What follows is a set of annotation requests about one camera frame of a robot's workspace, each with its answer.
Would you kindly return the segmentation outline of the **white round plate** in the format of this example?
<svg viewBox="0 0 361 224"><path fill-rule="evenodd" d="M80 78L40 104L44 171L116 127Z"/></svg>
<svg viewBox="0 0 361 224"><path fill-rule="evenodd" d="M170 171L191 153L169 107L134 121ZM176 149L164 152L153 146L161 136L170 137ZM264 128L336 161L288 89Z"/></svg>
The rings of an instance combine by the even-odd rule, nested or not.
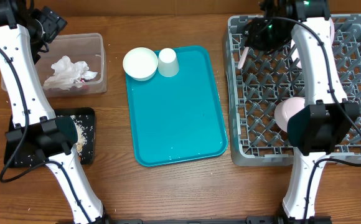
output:
<svg viewBox="0 0 361 224"><path fill-rule="evenodd" d="M334 39L335 39L335 25L334 25L334 21L332 20L332 18L329 19L330 21L330 40L331 40L331 44L334 43ZM290 44L290 48L293 49L295 47L295 42L294 40L291 41ZM295 48L295 51L291 54L291 59L293 60L293 62L295 62L297 59L299 59L299 53L298 53L298 49ZM299 61L297 63L297 68L302 68L301 65L301 61Z"/></svg>

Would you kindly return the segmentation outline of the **white plastic fork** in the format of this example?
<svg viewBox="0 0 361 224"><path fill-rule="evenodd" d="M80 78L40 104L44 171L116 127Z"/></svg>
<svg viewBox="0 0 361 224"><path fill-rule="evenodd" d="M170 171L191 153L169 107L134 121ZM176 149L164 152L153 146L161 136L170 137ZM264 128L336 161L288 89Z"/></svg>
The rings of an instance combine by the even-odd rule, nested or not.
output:
<svg viewBox="0 0 361 224"><path fill-rule="evenodd" d="M242 53L242 55L240 57L238 65L237 65L237 69L241 70L243 68L243 66L244 66L244 64L246 62L246 58L248 56L249 49L250 49L249 47L244 48L244 51L243 51L243 53Z"/></svg>

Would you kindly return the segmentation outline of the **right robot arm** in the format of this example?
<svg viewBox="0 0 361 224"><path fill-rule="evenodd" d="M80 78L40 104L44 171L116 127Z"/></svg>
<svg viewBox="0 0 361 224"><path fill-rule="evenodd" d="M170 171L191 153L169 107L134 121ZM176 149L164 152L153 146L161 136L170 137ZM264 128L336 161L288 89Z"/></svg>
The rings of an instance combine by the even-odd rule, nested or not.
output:
<svg viewBox="0 0 361 224"><path fill-rule="evenodd" d="M332 51L334 25L327 1L263 1L263 17L244 28L244 46L272 54L288 42L297 48L305 84L304 108L290 116L294 146L291 181L275 223L330 223L315 215L315 199L330 154L359 116L340 83Z"/></svg>

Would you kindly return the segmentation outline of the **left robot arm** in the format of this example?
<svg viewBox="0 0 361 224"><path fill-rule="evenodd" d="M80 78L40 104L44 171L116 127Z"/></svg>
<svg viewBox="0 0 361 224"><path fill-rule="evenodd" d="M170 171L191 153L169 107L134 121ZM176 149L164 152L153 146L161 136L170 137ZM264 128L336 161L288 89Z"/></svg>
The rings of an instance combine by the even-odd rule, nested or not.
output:
<svg viewBox="0 0 361 224"><path fill-rule="evenodd" d="M17 180L46 166L59 183L74 223L112 223L92 190L77 152L77 130L70 116L57 116L35 68L40 53L67 21L33 1L0 0L0 72L11 102L13 128L6 133L13 151L0 182Z"/></svg>

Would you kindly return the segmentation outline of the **white napkin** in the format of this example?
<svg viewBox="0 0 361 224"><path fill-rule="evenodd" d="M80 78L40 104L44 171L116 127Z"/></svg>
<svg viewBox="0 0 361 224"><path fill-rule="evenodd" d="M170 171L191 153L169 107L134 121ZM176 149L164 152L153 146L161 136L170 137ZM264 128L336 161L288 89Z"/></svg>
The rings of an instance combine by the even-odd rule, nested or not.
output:
<svg viewBox="0 0 361 224"><path fill-rule="evenodd" d="M73 65L75 69L75 83L80 83L83 80L92 80L98 74L97 72L90 71L90 68L85 61L79 61Z"/></svg>
<svg viewBox="0 0 361 224"><path fill-rule="evenodd" d="M68 56L63 56L58 62L51 65L54 74L44 82L44 87L51 88L58 85L79 83L82 74L88 70L85 61L72 63Z"/></svg>

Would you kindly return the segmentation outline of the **white paper cup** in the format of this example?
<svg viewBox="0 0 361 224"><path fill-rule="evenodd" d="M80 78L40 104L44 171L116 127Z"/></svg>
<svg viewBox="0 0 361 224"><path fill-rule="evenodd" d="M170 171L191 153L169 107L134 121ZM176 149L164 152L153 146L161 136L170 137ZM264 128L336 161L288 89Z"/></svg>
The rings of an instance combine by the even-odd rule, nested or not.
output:
<svg viewBox="0 0 361 224"><path fill-rule="evenodd" d="M174 49L162 49L158 56L158 71L164 77L173 77L179 72L179 63Z"/></svg>

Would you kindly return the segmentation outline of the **white bowl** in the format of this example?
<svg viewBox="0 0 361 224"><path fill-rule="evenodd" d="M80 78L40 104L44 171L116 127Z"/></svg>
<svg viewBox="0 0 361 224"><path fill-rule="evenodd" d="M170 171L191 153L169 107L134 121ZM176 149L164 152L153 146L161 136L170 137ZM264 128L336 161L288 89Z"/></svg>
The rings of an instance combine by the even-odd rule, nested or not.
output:
<svg viewBox="0 0 361 224"><path fill-rule="evenodd" d="M287 132L289 119L300 112L305 107L305 99L301 97L292 97L280 102L274 111L274 119L279 128Z"/></svg>
<svg viewBox="0 0 361 224"><path fill-rule="evenodd" d="M158 57L150 49L137 47L130 50L123 59L125 73L137 81L152 78L158 67Z"/></svg>

